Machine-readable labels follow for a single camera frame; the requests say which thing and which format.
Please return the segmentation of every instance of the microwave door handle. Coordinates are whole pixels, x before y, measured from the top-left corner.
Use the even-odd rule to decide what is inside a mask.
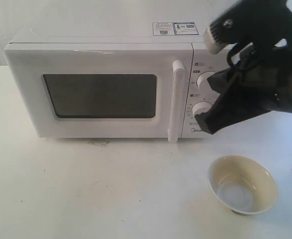
[[[177,142],[181,119],[181,105],[185,85],[185,67],[179,60],[173,64],[173,88],[171,98],[170,121],[168,128],[168,142]]]

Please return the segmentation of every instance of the table surface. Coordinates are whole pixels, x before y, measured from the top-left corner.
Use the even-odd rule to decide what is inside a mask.
[[[210,139],[38,138],[0,67],[0,239],[292,238],[292,114],[269,113]],[[238,216],[207,169],[244,155],[275,177],[269,212]]]

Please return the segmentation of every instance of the microwave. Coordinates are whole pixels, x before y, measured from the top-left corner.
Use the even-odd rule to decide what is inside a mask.
[[[54,0],[4,54],[39,137],[206,137],[207,0]]]

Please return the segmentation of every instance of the bowl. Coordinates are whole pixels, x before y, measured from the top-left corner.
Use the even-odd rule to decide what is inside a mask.
[[[224,156],[209,167],[208,180],[216,197],[233,212],[261,214],[278,198],[274,178],[261,164],[243,156]]]

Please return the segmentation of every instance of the white wall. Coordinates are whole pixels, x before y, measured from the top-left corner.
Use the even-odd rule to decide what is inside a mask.
[[[13,36],[37,15],[49,0],[0,0],[0,65],[6,62],[2,50]],[[236,0],[209,0],[212,9],[219,13]]]

